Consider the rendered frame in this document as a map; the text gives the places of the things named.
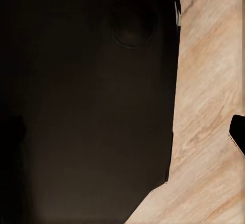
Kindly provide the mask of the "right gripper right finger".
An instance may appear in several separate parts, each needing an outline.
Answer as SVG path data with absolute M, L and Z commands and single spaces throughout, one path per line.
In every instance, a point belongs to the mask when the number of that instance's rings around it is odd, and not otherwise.
M 233 115 L 229 133 L 245 155 L 245 116 Z

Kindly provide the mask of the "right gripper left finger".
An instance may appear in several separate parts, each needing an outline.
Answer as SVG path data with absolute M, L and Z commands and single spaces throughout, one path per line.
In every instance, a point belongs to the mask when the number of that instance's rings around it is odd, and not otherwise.
M 26 134 L 21 115 L 0 120 L 0 175 Z

